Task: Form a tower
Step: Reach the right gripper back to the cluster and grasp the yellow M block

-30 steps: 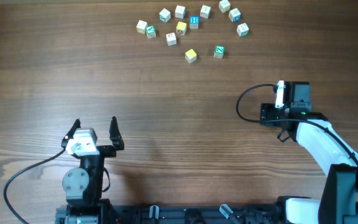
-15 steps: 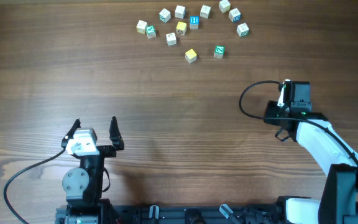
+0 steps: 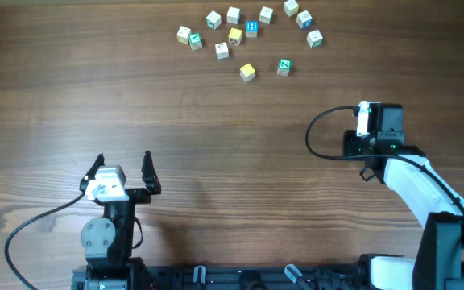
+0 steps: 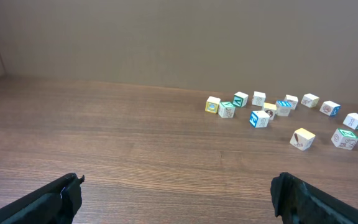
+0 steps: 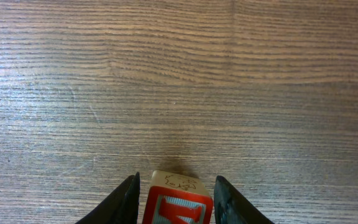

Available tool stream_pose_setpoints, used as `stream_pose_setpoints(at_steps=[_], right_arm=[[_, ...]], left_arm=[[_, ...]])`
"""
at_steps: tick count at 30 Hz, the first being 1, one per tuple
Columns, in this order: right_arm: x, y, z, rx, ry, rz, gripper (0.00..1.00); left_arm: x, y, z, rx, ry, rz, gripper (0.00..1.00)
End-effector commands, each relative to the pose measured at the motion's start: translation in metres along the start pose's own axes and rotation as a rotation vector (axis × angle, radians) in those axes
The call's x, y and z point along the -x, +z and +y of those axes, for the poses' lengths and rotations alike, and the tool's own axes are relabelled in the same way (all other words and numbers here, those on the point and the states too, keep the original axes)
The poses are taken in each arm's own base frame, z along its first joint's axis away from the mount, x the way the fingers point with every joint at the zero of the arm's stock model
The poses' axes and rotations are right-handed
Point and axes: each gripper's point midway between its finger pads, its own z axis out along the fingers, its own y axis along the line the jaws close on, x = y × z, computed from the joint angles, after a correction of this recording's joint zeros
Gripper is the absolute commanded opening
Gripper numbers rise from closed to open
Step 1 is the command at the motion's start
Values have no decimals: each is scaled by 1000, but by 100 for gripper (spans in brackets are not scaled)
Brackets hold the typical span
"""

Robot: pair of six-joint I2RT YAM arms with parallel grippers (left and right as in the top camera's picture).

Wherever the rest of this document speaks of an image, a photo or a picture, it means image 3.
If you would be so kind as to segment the wooden block blue H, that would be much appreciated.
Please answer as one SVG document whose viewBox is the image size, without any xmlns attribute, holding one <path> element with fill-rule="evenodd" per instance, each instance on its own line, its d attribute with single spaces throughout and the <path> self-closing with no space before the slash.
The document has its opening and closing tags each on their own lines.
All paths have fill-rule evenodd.
<svg viewBox="0 0 464 290">
<path fill-rule="evenodd" d="M 246 37 L 256 38 L 258 36 L 259 23 L 257 21 L 246 22 Z"/>
</svg>

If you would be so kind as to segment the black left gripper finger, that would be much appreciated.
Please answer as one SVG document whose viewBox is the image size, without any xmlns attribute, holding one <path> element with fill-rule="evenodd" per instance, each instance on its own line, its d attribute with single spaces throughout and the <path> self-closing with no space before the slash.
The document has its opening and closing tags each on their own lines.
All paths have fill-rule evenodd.
<svg viewBox="0 0 464 290">
<path fill-rule="evenodd" d="M 95 179 L 97 170 L 101 166 L 105 165 L 104 161 L 105 161 L 104 155 L 99 154 L 97 158 L 95 159 L 91 168 L 87 171 L 87 173 L 83 176 L 83 178 L 80 181 L 79 189 L 81 192 L 84 192 L 87 189 L 89 182 Z"/>
<path fill-rule="evenodd" d="M 150 151 L 145 151 L 141 172 L 142 172 L 142 181 L 145 184 L 148 192 L 151 195 L 160 195 L 161 184 L 156 174 L 153 160 L 152 160 L 152 155 Z"/>
</svg>

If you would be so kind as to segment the wooden block yellow K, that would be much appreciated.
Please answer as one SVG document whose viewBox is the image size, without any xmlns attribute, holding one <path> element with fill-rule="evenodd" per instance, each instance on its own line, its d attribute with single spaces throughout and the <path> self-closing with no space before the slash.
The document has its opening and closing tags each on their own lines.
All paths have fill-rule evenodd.
<svg viewBox="0 0 464 290">
<path fill-rule="evenodd" d="M 240 77 L 248 82 L 255 77 L 255 69 L 251 64 L 245 64 L 240 68 Z"/>
</svg>

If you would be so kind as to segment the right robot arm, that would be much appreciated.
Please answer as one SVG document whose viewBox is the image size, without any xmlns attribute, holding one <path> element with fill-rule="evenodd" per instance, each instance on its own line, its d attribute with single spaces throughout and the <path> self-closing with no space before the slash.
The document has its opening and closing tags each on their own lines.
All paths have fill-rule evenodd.
<svg viewBox="0 0 464 290">
<path fill-rule="evenodd" d="M 425 153 L 404 142 L 402 106 L 361 101 L 356 129 L 343 137 L 343 156 L 361 160 L 394 191 L 423 228 L 414 259 L 374 255 L 374 289 L 464 289 L 464 198 L 433 169 Z"/>
</svg>

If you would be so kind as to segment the yellow top block red M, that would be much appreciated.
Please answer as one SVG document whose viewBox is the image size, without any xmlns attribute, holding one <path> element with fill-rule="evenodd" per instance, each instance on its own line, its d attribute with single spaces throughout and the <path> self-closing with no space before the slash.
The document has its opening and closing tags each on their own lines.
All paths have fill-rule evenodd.
<svg viewBox="0 0 464 290">
<path fill-rule="evenodd" d="M 238 28 L 231 28 L 228 38 L 230 44 L 238 46 L 242 40 L 242 30 Z"/>
</svg>

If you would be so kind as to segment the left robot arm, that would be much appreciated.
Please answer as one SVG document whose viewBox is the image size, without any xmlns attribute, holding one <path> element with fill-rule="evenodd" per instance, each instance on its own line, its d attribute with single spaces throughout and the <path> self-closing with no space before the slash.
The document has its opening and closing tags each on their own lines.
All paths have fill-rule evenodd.
<svg viewBox="0 0 464 290">
<path fill-rule="evenodd" d="M 106 166 L 100 154 L 80 182 L 80 191 L 103 207 L 103 214 L 87 222 L 81 231 L 86 269 L 72 273 L 72 289 L 157 289 L 159 283 L 147 270 L 143 260 L 133 258 L 132 251 L 143 239 L 133 242 L 134 226 L 140 222 L 135 207 L 149 204 L 153 195 L 161 194 L 151 153 L 146 151 L 142 163 L 142 188 L 126 188 L 126 176 L 118 165 Z"/>
</svg>

